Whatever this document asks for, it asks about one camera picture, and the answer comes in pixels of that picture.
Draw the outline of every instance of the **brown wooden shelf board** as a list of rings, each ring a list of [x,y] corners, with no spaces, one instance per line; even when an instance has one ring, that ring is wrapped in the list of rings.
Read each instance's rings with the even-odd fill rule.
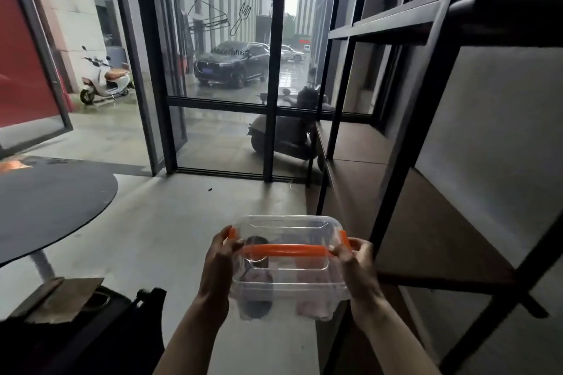
[[[330,183],[349,236],[367,239],[385,165],[335,159]],[[516,286],[510,263],[420,173],[411,170],[381,249],[382,283],[493,294]]]
[[[323,153],[327,154],[332,121],[321,120],[317,122],[316,126]],[[365,123],[340,123],[334,148],[334,159],[387,163],[390,154],[391,143],[375,128]]]

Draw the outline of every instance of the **brown scooter seat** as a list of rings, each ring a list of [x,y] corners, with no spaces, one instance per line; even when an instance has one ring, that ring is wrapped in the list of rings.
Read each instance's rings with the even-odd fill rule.
[[[112,68],[109,72],[104,74],[105,80],[116,80],[120,77],[126,76],[129,72],[123,68]]]

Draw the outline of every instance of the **person's left hand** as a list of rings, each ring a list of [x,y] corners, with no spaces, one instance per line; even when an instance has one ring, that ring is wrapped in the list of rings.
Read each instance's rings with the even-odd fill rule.
[[[242,241],[228,239],[231,225],[217,233],[207,251],[203,264],[199,292],[194,303],[203,307],[212,322],[223,324],[229,314],[229,290],[233,279],[233,253],[243,246]]]

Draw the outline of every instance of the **red panel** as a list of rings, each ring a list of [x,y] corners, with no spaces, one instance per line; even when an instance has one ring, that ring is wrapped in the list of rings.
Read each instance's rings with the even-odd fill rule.
[[[59,115],[18,0],[0,12],[0,127]]]

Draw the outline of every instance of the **forearm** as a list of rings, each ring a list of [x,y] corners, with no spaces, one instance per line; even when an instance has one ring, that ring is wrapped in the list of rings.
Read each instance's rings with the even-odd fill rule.
[[[210,323],[205,303],[194,300],[153,375],[205,375],[220,325]]]
[[[385,299],[376,302],[376,311],[362,330],[369,339],[385,375],[438,375],[418,339]]]

